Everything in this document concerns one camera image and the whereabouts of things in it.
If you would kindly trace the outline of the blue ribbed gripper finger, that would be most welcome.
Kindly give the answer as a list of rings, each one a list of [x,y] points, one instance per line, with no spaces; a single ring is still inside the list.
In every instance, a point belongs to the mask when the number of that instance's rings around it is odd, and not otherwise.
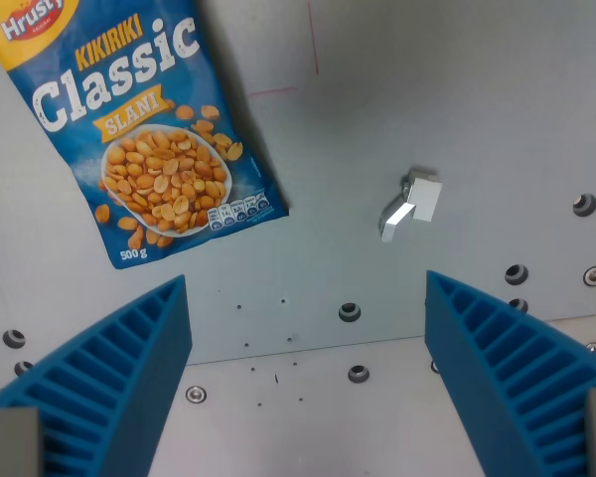
[[[485,475],[588,475],[596,354],[585,345],[436,271],[424,341]]]
[[[0,409],[39,413],[46,476],[146,476],[192,347],[179,275],[14,379]]]

